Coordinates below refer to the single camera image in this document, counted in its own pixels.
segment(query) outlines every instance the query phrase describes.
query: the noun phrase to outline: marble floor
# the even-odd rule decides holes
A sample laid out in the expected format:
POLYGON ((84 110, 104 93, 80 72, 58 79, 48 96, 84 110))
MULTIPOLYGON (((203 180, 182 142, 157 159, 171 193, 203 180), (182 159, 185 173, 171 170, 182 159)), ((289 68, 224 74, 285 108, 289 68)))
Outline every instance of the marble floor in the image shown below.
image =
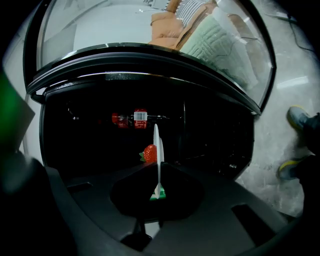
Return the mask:
MULTIPOLYGON (((287 122, 286 114, 291 105, 304 106, 310 115, 320 112, 320 65, 314 53, 296 45, 287 21, 270 16, 281 12, 274 2, 253 0, 253 3, 269 31, 276 55, 277 72, 268 103, 262 115, 255 120, 252 162, 237 182, 276 210, 297 216, 302 211, 304 198, 299 181, 280 181, 276 178, 276 171, 286 160, 310 154, 303 138, 287 122)), ((311 48, 299 27, 293 25, 293 29, 299 44, 311 48)), ((26 95, 22 76, 23 42, 23 36, 18 38, 3 61, 5 72, 22 98, 26 95)), ((29 100, 28 104, 36 115, 26 134, 26 149, 30 156, 41 161, 41 106, 33 100, 29 100)))

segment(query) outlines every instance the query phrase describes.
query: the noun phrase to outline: sneaker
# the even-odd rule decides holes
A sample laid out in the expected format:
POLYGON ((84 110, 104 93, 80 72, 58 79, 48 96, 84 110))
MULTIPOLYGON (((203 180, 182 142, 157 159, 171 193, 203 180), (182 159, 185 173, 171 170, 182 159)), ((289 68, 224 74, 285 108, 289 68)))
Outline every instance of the sneaker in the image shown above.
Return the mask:
POLYGON ((297 179, 297 165, 303 160, 289 160, 284 162, 278 169, 277 176, 282 180, 297 179))
POLYGON ((298 130, 303 130, 309 114, 299 105, 293 105, 288 110, 289 123, 298 130))

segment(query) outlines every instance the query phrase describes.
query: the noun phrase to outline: black cable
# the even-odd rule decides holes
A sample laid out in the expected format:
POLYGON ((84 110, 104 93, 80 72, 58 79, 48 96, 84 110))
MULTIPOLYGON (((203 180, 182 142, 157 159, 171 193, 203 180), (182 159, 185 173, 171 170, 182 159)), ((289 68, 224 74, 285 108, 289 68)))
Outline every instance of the black cable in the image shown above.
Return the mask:
POLYGON ((302 47, 302 46, 300 46, 300 45, 298 44, 297 36, 296 36, 295 30, 294 30, 294 28, 293 28, 293 26, 292 26, 292 22, 291 22, 291 16, 290 16, 289 14, 287 14, 287 16, 288 16, 288 21, 289 21, 289 24, 290 24, 290 28, 291 28, 292 33, 293 33, 293 36, 294 36, 294 41, 295 41, 296 46, 298 46, 299 48, 301 48, 301 49, 303 49, 303 50, 306 50, 306 51, 310 51, 310 52, 315 53, 314 50, 308 49, 308 48, 304 48, 304 47, 302 47))
POLYGON ((238 42, 238 40, 240 40, 240 39, 251 39, 251 40, 258 40, 258 38, 255 38, 255 37, 240 37, 240 38, 238 38, 237 40, 235 40, 232 44, 231 44, 231 47, 230 47, 230 52, 228 53, 228 54, 222 54, 222 55, 217 55, 217 56, 215 56, 213 59, 212 59, 212 61, 215 59, 215 58, 217 58, 217 57, 226 57, 226 56, 229 56, 230 54, 231 54, 231 52, 232 52, 232 47, 235 45, 235 43, 236 42, 238 42))

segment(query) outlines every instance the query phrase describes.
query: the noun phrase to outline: striped pillow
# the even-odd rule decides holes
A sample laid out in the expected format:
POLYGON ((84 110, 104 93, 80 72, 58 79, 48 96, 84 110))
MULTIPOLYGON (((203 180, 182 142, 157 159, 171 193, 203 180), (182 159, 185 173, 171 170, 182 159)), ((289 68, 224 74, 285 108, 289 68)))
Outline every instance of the striped pillow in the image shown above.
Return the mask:
POLYGON ((177 16, 182 20, 183 27, 186 27, 195 12, 205 3, 204 0, 189 0, 183 6, 181 12, 177 16))
POLYGON ((178 17, 178 15, 181 13, 183 6, 185 6, 185 3, 187 2, 187 0, 181 0, 181 2, 179 3, 176 11, 175 11, 175 16, 178 17))

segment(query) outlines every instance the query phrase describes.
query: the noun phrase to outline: transparent dome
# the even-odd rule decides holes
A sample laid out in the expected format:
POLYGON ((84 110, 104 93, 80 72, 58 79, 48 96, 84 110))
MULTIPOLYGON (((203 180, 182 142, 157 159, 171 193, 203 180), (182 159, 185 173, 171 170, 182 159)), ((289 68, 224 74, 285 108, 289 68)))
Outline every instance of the transparent dome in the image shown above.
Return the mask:
POLYGON ((249 7, 238 0, 51 1, 37 39, 37 70, 90 49, 153 46, 196 59, 261 107, 275 64, 268 33, 249 7))

